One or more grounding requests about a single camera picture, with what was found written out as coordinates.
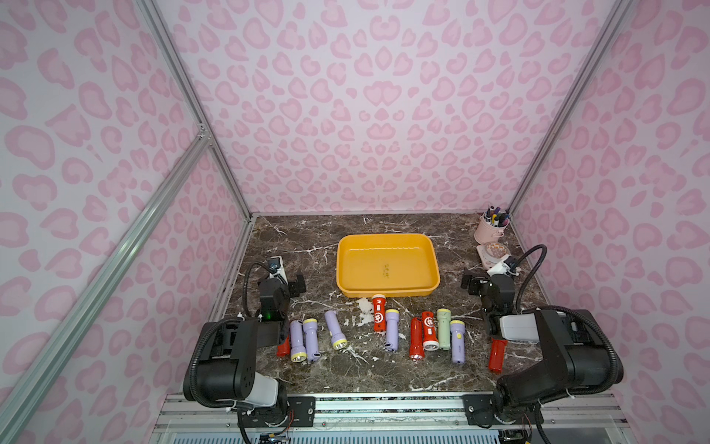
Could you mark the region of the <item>green flashlight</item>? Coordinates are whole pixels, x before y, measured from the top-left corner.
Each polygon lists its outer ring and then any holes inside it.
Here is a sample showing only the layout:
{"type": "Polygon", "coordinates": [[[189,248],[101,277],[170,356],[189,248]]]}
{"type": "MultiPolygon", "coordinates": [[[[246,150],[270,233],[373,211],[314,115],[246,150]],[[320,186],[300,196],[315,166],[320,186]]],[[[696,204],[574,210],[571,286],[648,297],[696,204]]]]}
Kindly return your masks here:
{"type": "Polygon", "coordinates": [[[436,311],[437,339],[439,348],[448,351],[451,348],[450,323],[452,314],[447,308],[440,308],[436,311]]]}

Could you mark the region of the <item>plain red flashlight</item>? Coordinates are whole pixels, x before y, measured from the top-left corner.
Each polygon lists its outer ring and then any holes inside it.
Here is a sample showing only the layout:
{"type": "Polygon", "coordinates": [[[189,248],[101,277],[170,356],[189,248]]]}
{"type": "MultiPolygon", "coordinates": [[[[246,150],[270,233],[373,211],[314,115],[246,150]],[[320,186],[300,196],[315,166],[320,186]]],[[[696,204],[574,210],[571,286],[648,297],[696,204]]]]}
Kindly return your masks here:
{"type": "Polygon", "coordinates": [[[415,317],[410,320],[410,359],[420,361],[425,358],[423,349],[423,320],[415,317]]]}

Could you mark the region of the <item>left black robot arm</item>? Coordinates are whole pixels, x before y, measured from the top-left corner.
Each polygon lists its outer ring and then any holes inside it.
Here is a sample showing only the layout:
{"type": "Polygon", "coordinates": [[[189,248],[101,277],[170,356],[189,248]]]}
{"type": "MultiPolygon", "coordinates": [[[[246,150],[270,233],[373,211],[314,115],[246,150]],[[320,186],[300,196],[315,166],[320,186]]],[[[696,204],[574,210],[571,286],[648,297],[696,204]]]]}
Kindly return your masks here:
{"type": "Polygon", "coordinates": [[[258,280],[260,307],[255,317],[224,318],[204,324],[183,380],[189,401],[238,415],[242,427],[281,427],[294,422],[283,382],[257,371],[258,350],[286,348],[297,323],[291,300],[306,292],[303,274],[287,278],[283,259],[272,256],[253,264],[266,276],[258,280]]]}

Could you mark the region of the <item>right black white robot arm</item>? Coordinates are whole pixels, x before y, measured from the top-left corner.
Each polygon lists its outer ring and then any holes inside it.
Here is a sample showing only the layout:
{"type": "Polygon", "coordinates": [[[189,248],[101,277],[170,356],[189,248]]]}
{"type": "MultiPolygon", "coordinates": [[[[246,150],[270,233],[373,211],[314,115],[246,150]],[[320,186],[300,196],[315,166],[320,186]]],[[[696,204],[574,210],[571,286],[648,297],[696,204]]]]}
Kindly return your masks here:
{"type": "Polygon", "coordinates": [[[594,316],[587,310],[543,305],[525,310],[523,292],[547,257],[538,244],[521,257],[506,257],[486,273],[465,270],[461,286],[482,303],[483,318],[493,346],[505,340],[536,342],[540,362],[498,379],[486,407],[471,409],[474,420],[514,424],[527,414],[541,424],[547,403],[580,395],[599,394],[621,383],[621,357],[594,316]]]}

